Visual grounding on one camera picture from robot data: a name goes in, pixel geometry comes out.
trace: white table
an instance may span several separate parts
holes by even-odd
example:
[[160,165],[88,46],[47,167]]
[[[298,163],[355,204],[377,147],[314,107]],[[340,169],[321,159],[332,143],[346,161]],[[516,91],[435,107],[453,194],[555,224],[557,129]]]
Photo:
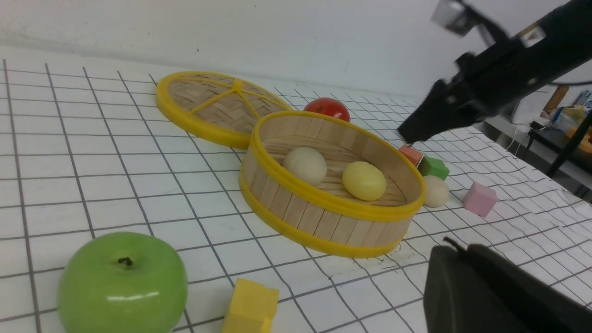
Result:
[[[415,145],[446,162],[452,198],[421,209],[392,253],[352,260],[267,227],[238,191],[244,153],[188,135],[159,113],[155,83],[180,69],[9,48],[0,48],[0,59],[7,59],[0,63],[0,332],[63,332],[55,293],[63,267],[85,242],[122,230],[160,237],[185,261],[189,299],[175,329],[183,333],[219,332],[239,277],[280,290],[274,332],[426,332],[430,249],[444,236],[486,244],[591,305],[590,205],[475,129]],[[352,123],[398,147],[393,129],[418,103],[247,79],[295,108],[334,96],[351,109]],[[497,192],[486,219],[462,207],[473,181]]]

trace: bamboo steamer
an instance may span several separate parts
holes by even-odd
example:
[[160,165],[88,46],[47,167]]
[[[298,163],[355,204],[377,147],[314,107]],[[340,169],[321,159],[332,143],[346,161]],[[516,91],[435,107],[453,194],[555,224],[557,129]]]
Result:
[[187,132],[224,146],[247,149],[257,121],[292,108],[271,92],[219,73],[178,72],[156,89],[156,105]]
[[[327,177],[313,187],[282,165],[294,148],[317,149]],[[367,161],[387,179],[378,200],[354,198],[343,186],[346,165]],[[285,111],[257,123],[243,160],[240,189],[270,227],[299,244],[332,255],[376,257],[401,241],[425,197],[417,168],[395,147],[355,125],[322,114]]]

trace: cable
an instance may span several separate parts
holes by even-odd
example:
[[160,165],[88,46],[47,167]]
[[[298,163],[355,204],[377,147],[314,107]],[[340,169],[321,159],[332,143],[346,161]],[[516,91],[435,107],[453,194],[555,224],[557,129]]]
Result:
[[582,82],[551,82],[548,85],[570,85],[572,87],[576,87],[579,85],[590,85],[592,81],[582,81]]
[[522,147],[522,142],[517,141],[518,142],[518,147],[516,147],[516,151],[514,152],[514,156],[518,157],[518,150],[520,149],[520,147]]
[[514,134],[512,134],[512,141],[510,142],[510,145],[508,146],[508,148],[506,148],[507,151],[510,151],[510,147],[512,147],[512,145],[514,144],[514,141],[516,141],[516,133],[518,133],[518,125],[516,125],[514,127]]

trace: yellow rim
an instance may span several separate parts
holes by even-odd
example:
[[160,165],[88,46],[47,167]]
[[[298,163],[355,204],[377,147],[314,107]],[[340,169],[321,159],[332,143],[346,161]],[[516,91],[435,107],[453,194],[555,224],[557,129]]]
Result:
[[[184,76],[200,75],[200,74],[201,75],[217,75],[217,76],[221,76],[224,78],[233,79],[234,84],[231,86],[231,85],[224,84],[222,82],[216,82],[214,80],[209,80],[209,79],[184,78]],[[191,111],[185,111],[185,110],[181,109],[173,101],[173,99],[171,98],[169,91],[168,91],[169,85],[172,82],[177,81],[177,80],[181,80],[181,79],[187,79],[189,81],[203,81],[203,82],[218,84],[222,87],[226,87],[229,89],[224,94],[231,94],[233,92],[236,92],[239,96],[241,96],[245,100],[247,107],[249,107],[253,111],[254,115],[257,118],[259,118],[258,113],[255,111],[255,109],[253,108],[251,103],[244,96],[244,94],[253,95],[255,93],[251,94],[250,92],[242,91],[243,83],[249,84],[249,85],[256,87],[257,89],[260,89],[262,91],[266,91],[273,96],[275,96],[275,95],[272,94],[271,92],[259,87],[258,85],[251,83],[251,82],[248,82],[248,81],[245,81],[242,79],[237,79],[233,76],[223,75],[223,74],[219,74],[219,73],[210,73],[210,72],[191,72],[190,71],[190,72],[173,73],[173,74],[170,74],[170,75],[164,77],[158,83],[158,87],[156,88],[156,105],[158,106],[158,109],[160,110],[160,112],[168,120],[170,120],[173,124],[179,126],[183,130],[186,130],[187,132],[189,132],[193,135],[199,136],[199,137],[201,137],[205,140],[208,140],[208,141],[218,143],[219,145],[229,146],[229,147],[233,147],[233,148],[247,149],[249,147],[250,133],[238,132],[238,131],[234,131],[234,130],[225,129],[220,126],[216,126],[214,124],[208,123],[207,121],[204,121],[204,120],[201,120],[197,117],[192,116],[192,114],[197,112],[200,108],[207,106],[209,101],[202,103],[197,108],[195,108]],[[282,101],[280,98],[276,98],[275,100],[272,100],[272,99],[266,98],[264,96],[260,96],[260,97],[263,97],[266,100],[268,100],[270,103],[276,104],[279,107],[283,107],[286,110],[292,110],[292,108],[288,104],[286,104],[284,101]]]
[[372,258],[391,252],[403,239],[403,237],[401,237],[396,242],[379,248],[359,248],[329,242],[313,235],[309,235],[285,223],[281,219],[278,219],[255,198],[253,193],[251,193],[247,182],[244,180],[243,174],[240,174],[239,176],[239,186],[244,200],[263,222],[292,241],[320,252],[348,258]]
[[[334,196],[300,180],[299,178],[288,172],[284,167],[277,163],[277,161],[274,160],[273,157],[270,156],[270,154],[267,153],[267,150],[265,150],[265,148],[263,147],[263,143],[261,142],[261,138],[259,136],[260,128],[266,121],[273,118],[284,116],[305,116],[333,121],[339,123],[342,126],[347,126],[351,129],[361,132],[364,135],[367,135],[373,138],[374,140],[379,141],[380,144],[384,145],[392,153],[399,156],[401,158],[401,161],[411,169],[416,180],[420,183],[422,187],[422,191],[419,198],[404,206],[379,207],[373,206],[371,204],[360,203],[357,201],[347,200]],[[297,196],[303,198],[308,202],[314,203],[319,207],[322,207],[324,209],[330,210],[341,215],[373,222],[392,222],[397,220],[406,220],[412,218],[415,215],[415,213],[417,213],[417,211],[422,207],[423,201],[425,199],[426,187],[423,182],[422,175],[419,173],[417,168],[414,167],[413,164],[411,164],[411,162],[405,156],[403,156],[401,152],[399,152],[397,149],[395,149],[395,147],[391,146],[389,143],[380,139],[378,136],[364,129],[361,129],[356,125],[352,125],[350,123],[333,117],[325,116],[324,114],[313,112],[303,113],[300,111],[282,111],[268,114],[267,116],[261,118],[261,120],[259,120],[255,125],[251,137],[250,146],[253,151],[253,156],[255,156],[255,158],[257,159],[259,166],[263,168],[265,172],[269,176],[271,176],[278,184],[281,184],[288,191],[296,194]]]

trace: yellow ball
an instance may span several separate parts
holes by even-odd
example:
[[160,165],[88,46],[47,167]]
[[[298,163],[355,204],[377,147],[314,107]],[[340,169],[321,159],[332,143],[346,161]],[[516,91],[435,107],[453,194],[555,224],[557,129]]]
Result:
[[382,171],[367,162],[350,163],[343,170],[343,185],[354,197],[372,201],[387,190],[387,179]]

